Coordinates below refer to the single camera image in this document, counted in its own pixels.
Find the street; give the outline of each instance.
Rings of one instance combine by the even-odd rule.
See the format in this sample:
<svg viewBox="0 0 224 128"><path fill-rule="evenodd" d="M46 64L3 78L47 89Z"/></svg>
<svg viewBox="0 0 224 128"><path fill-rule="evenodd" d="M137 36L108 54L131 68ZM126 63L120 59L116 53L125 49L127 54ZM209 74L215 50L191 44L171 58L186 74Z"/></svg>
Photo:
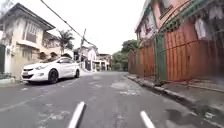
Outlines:
<svg viewBox="0 0 224 128"><path fill-rule="evenodd" d="M121 72L96 73L54 85L0 88L1 128L66 128L80 101L80 128L144 128L145 110L156 128L214 128L184 106L141 88Z"/></svg>

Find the car window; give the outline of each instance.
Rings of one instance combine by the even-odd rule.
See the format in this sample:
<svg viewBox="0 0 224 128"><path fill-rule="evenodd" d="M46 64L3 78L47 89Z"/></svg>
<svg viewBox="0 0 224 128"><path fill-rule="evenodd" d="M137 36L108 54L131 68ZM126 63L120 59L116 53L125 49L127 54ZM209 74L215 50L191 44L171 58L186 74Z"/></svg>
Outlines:
<svg viewBox="0 0 224 128"><path fill-rule="evenodd" d="M62 58L61 63L73 63L73 60L70 58Z"/></svg>
<svg viewBox="0 0 224 128"><path fill-rule="evenodd" d="M61 63L70 63L70 59L68 58L62 58L60 61Z"/></svg>
<svg viewBox="0 0 224 128"><path fill-rule="evenodd" d="M57 59L58 59L58 57L53 57L53 58L49 58L49 59L45 59L43 61L40 61L40 63L50 63L50 62L53 62Z"/></svg>

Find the orange wall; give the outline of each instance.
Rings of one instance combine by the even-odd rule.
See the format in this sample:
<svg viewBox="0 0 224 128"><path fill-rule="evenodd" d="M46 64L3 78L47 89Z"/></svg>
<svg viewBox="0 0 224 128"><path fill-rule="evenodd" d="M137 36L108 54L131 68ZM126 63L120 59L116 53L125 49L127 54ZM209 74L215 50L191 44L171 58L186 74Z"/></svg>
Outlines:
<svg viewBox="0 0 224 128"><path fill-rule="evenodd" d="M153 3L153 11L155 14L156 24L158 26L158 29L161 28L162 24L165 22L165 20L168 18L168 16L173 11L175 11L176 8L178 8L179 6L184 4L186 1L188 1L188 0L170 0L171 4L173 5L173 8L162 19L160 19L161 14L160 14L160 10L159 10L159 4L158 4L158 1L155 0Z"/></svg>

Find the curb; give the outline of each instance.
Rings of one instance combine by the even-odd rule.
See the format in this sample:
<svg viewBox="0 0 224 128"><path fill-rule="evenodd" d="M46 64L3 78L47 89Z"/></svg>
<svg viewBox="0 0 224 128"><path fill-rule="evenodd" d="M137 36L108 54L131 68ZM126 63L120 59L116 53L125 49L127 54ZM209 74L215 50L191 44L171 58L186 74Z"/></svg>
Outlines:
<svg viewBox="0 0 224 128"><path fill-rule="evenodd" d="M152 82L143 82L142 80L140 80L138 78L130 77L128 75L126 77L128 79L138 83L140 86L150 89L150 91L152 91L152 92L159 93L163 96L166 96L172 100L177 101L178 103L186 106L188 109L192 110L197 115L204 118L205 120L217 122L217 123L215 123L215 126L222 127L222 128L224 127L224 122L222 120L222 119L224 119L224 111L222 111L221 109L217 109L217 108L211 107L209 105L200 105L199 103L197 103L197 101L195 99L191 99L191 98L186 97L180 93L177 93L177 92L174 92L171 90L167 90L162 87L157 87ZM215 115L215 117L208 119L208 118L206 118L207 113Z"/></svg>

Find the power line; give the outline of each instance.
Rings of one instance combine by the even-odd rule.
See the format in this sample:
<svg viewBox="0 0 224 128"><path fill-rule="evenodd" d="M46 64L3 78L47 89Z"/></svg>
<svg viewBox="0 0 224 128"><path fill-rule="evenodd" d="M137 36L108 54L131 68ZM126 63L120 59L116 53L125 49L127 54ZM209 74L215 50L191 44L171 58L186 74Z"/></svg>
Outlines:
<svg viewBox="0 0 224 128"><path fill-rule="evenodd" d="M82 38L83 41L86 41L88 44L94 45L87 41L85 37L79 34L67 21L65 21L59 14L57 14L51 7L49 7L43 0L40 0L48 9L50 9L58 18L60 18L65 24L67 24L78 36Z"/></svg>

